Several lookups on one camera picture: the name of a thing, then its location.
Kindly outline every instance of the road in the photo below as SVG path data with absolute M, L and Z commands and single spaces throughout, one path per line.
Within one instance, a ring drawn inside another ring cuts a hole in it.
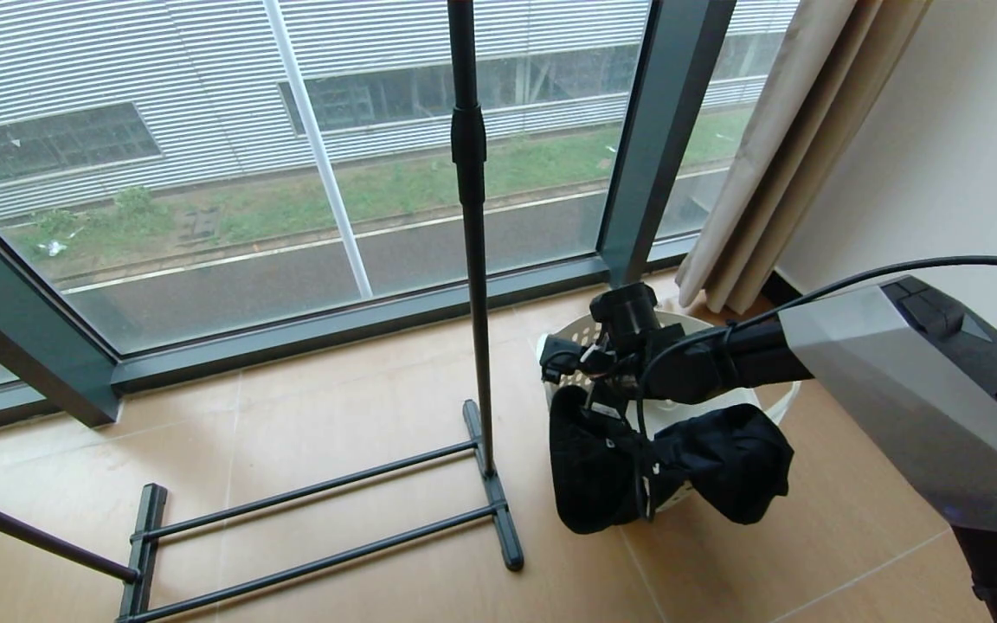
M 724 171 L 680 178 L 661 230 L 700 223 L 703 210 L 690 200 L 715 177 Z M 598 192 L 488 212 L 487 271 L 594 248 L 604 201 Z M 463 238 L 454 217 L 363 234 L 357 244 L 372 291 L 383 296 L 464 279 Z M 119 350 L 134 351 L 308 314 L 359 294 L 344 246 L 326 241 L 68 289 L 66 299 Z

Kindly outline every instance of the white corrugated wall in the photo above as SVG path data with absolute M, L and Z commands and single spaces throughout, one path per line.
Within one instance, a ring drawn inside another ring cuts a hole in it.
M 640 43 L 645 0 L 478 0 L 479 58 Z M 730 32 L 787 27 L 796 0 L 739 0 Z M 447 62 L 433 0 L 284 0 L 307 78 Z M 0 1 L 0 124 L 132 102 L 161 157 L 0 184 L 0 217 L 310 162 L 294 135 L 261 0 Z M 711 84 L 706 106 L 751 101 L 763 77 Z M 488 137 L 621 121 L 614 94 L 487 111 Z M 327 132 L 335 161 L 445 145 L 447 118 Z

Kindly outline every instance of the black cloth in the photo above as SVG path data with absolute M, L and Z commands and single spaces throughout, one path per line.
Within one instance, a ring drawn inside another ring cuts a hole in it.
M 735 405 L 659 431 L 652 441 L 629 423 L 584 407 L 587 391 L 561 387 L 550 406 L 556 511 L 579 535 L 652 519 L 690 480 L 737 523 L 753 523 L 788 493 L 793 451 L 763 411 Z

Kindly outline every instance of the white trash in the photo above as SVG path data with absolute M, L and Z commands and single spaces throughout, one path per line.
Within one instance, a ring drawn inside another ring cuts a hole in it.
M 669 326 L 669 324 L 682 324 L 684 327 L 684 332 L 687 335 L 693 332 L 708 330 L 713 324 L 705 323 L 703 320 L 697 318 L 692 318 L 690 316 L 684 316 L 681 314 L 672 314 L 668 311 L 656 311 L 657 319 L 660 320 L 662 326 Z M 554 332 L 553 335 L 573 340 L 573 342 L 578 342 L 582 346 L 589 346 L 596 339 L 598 339 L 598 323 L 596 323 L 589 314 L 582 316 L 575 320 L 575 322 L 567 324 L 562 330 Z M 541 359 L 541 352 L 545 344 L 545 337 L 542 336 L 541 340 L 537 343 L 537 360 Z M 576 372 L 574 375 L 569 375 L 564 377 L 561 386 L 564 385 L 579 385 L 582 386 L 587 391 L 590 391 L 590 385 L 592 382 L 587 378 L 582 372 Z M 545 386 L 545 400 L 551 406 L 553 402 L 553 395 L 556 393 L 559 387 L 553 382 L 544 382 Z M 776 400 L 775 405 L 768 407 L 764 411 L 769 418 L 776 425 L 779 425 L 780 421 L 783 419 L 783 415 L 787 414 L 788 408 L 791 407 L 791 402 L 794 401 L 796 395 L 799 394 L 799 387 L 802 386 L 800 382 L 791 383 L 791 389 L 788 390 L 782 398 Z M 756 398 L 756 392 L 751 389 L 737 388 L 727 391 L 727 393 L 718 395 L 716 398 L 711 398 L 706 402 L 701 402 L 699 405 L 681 405 L 681 403 L 672 402 L 672 400 L 645 400 L 645 425 L 646 431 L 648 432 L 649 439 L 653 437 L 658 431 L 673 425 L 673 423 L 680 421 L 687 421 L 690 418 L 696 418 L 698 415 L 709 413 L 709 411 L 715 409 L 721 409 L 731 405 L 740 405 L 740 403 L 747 402 L 750 405 L 756 405 L 760 408 L 760 400 Z M 629 407 L 626 411 L 626 418 L 629 420 L 629 425 L 633 427 L 634 430 L 637 429 L 637 406 L 632 400 L 629 402 Z M 685 497 L 695 490 L 691 486 L 690 482 L 680 486 L 679 490 L 675 494 L 657 509 L 660 512 L 664 509 L 670 508 L 679 502 L 679 500 Z

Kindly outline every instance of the grass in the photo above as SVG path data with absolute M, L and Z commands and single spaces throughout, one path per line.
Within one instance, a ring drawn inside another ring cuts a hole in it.
M 700 115 L 684 167 L 732 157 L 751 112 Z M 614 166 L 612 147 L 620 134 L 621 127 L 611 125 L 559 137 L 523 135 L 496 142 L 487 153 L 487 197 L 605 180 Z M 455 169 L 447 154 L 345 165 L 336 173 L 353 224 L 458 202 Z M 35 223 L 5 234 L 56 277 L 177 253 L 175 215 L 209 208 L 222 214 L 210 240 L 214 244 L 249 243 L 333 225 L 320 178 L 302 173 L 159 198 L 150 197 L 147 189 L 122 189 L 113 205 L 82 213 L 49 210 Z M 67 251 L 56 257 L 41 251 L 37 245 L 52 238 L 68 244 Z

